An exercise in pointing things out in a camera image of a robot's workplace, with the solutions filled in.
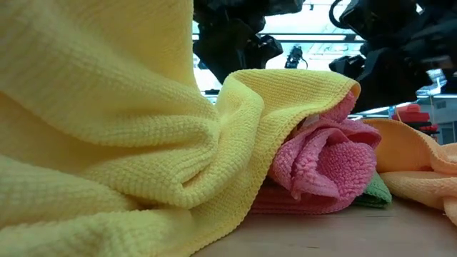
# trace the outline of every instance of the orange microfiber towel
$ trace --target orange microfiber towel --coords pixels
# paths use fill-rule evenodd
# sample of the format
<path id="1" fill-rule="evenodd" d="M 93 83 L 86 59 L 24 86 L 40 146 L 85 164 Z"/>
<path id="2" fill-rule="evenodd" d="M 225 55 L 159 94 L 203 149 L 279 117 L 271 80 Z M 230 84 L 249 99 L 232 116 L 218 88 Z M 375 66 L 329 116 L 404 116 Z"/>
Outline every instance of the orange microfiber towel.
<path id="1" fill-rule="evenodd" d="M 377 170 L 391 193 L 444 210 L 457 225 L 457 143 L 440 146 L 399 121 L 364 122 L 382 135 Z"/>

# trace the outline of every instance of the yellow microfiber towel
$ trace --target yellow microfiber towel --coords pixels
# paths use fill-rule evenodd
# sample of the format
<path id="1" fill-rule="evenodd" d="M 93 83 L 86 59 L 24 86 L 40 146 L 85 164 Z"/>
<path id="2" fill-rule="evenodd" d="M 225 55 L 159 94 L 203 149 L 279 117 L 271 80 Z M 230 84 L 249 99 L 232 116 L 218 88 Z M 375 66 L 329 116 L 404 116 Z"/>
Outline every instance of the yellow microfiber towel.
<path id="1" fill-rule="evenodd" d="M 0 8 L 0 256 L 189 256 L 242 222 L 276 150 L 355 81 L 240 71 L 214 106 L 192 1 Z"/>

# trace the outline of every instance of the table surface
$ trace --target table surface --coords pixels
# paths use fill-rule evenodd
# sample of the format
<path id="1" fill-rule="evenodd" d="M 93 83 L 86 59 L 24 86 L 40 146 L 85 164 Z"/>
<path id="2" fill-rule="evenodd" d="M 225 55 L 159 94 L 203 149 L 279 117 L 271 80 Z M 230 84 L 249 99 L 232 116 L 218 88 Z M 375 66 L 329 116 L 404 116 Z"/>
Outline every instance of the table surface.
<path id="1" fill-rule="evenodd" d="M 194 256 L 455 257 L 457 226 L 441 211 L 399 199 L 386 210 L 354 206 L 322 216 L 248 215 Z"/>

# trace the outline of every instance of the red object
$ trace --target red object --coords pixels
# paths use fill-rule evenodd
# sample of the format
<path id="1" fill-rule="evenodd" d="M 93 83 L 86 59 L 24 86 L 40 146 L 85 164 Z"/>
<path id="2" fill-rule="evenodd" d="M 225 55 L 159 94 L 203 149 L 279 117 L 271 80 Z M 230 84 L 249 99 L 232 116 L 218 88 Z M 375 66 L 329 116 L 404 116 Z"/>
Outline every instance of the red object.
<path id="1" fill-rule="evenodd" d="M 402 122 L 427 122 L 430 115 L 421 112 L 421 107 L 418 104 L 409 104 L 407 106 L 397 108 Z M 399 121 L 397 113 L 392 115 L 392 119 Z"/>

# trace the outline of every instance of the black equipment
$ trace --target black equipment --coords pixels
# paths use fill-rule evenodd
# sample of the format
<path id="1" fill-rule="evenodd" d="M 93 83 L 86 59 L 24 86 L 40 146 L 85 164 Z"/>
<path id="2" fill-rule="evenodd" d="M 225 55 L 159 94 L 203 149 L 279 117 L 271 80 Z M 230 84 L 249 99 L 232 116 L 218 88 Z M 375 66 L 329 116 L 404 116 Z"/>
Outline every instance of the black equipment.
<path id="1" fill-rule="evenodd" d="M 330 20 L 342 29 L 351 29 L 366 40 L 365 56 L 344 56 L 329 66 L 357 80 L 362 92 L 353 113 L 415 101 L 416 91 L 432 84 L 431 69 L 443 69 L 451 91 L 457 69 L 457 1 L 352 0 L 340 21 Z"/>
<path id="2" fill-rule="evenodd" d="M 357 80 L 362 92 L 353 113 L 415 101 L 416 91 L 432 84 L 431 69 L 442 69 L 446 92 L 456 90 L 456 0 L 352 0 L 339 21 L 366 40 L 361 55 L 333 61 L 332 71 Z M 259 37 L 265 16 L 301 11 L 304 0 L 194 0 L 199 40 L 194 53 L 222 83 L 239 69 L 264 69 L 283 53 L 273 37 Z M 416 4 L 423 9 L 418 14 Z M 300 49 L 289 54 L 286 68 L 296 68 Z"/>
<path id="3" fill-rule="evenodd" d="M 306 69 L 308 69 L 308 62 L 303 59 L 303 51 L 301 50 L 301 46 L 293 46 L 290 54 L 287 56 L 287 61 L 286 65 L 284 65 L 284 68 L 297 69 L 300 61 L 304 61 L 306 64 Z"/>
<path id="4" fill-rule="evenodd" d="M 265 16 L 301 11 L 304 0 L 194 0 L 199 40 L 194 53 L 223 83 L 233 71 L 264 69 L 283 53 L 272 36 L 259 37 Z"/>

